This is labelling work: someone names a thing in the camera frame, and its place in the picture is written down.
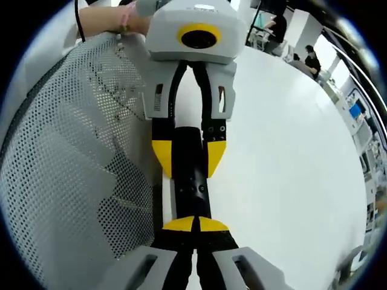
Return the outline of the person's left hand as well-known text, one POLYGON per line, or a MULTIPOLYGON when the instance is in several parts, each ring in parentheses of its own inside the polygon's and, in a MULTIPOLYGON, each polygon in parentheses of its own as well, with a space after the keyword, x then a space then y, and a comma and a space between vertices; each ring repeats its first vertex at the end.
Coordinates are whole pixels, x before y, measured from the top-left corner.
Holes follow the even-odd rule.
POLYGON ((135 7, 133 7, 130 9, 128 14, 128 20, 126 21, 126 29, 130 33, 139 33, 143 36, 146 36, 149 31, 151 20, 152 16, 140 16, 135 7))

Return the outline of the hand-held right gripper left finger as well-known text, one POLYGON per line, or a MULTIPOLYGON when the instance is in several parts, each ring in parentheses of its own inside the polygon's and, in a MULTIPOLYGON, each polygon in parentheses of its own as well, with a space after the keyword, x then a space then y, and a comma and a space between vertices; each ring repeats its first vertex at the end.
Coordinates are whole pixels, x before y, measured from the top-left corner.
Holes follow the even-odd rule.
POLYGON ((186 289, 192 273, 192 255, 199 233, 199 217, 167 223, 150 246, 140 249, 125 289, 186 289))

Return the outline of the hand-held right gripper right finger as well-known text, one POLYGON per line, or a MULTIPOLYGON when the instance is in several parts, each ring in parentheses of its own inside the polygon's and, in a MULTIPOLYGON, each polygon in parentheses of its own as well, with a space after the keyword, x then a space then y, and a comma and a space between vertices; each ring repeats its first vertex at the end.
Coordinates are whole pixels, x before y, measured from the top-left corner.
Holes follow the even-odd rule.
POLYGON ((199 217, 197 274, 202 289, 291 289, 282 270, 239 247, 220 221, 199 217))

